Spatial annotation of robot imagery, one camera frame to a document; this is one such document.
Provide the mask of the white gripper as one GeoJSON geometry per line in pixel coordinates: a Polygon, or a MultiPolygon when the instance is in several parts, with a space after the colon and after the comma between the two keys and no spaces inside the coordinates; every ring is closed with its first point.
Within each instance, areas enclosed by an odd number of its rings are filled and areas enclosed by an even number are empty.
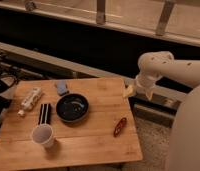
{"type": "Polygon", "coordinates": [[[135,81],[136,86],[129,85],[123,91],[123,97],[132,97],[136,94],[137,91],[138,93],[144,94],[147,97],[147,99],[151,101],[153,97],[154,88],[156,86],[156,79],[152,76],[138,74],[136,76],[135,81]]]}

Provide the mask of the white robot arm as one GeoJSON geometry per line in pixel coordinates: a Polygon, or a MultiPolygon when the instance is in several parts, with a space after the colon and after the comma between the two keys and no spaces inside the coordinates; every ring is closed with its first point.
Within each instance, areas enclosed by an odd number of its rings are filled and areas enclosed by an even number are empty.
{"type": "Polygon", "coordinates": [[[165,171],[200,171],[200,60],[179,60],[169,51],[147,52],[138,59],[139,73],[124,90],[151,100],[163,77],[191,88],[180,101],[171,129],[165,171]]]}

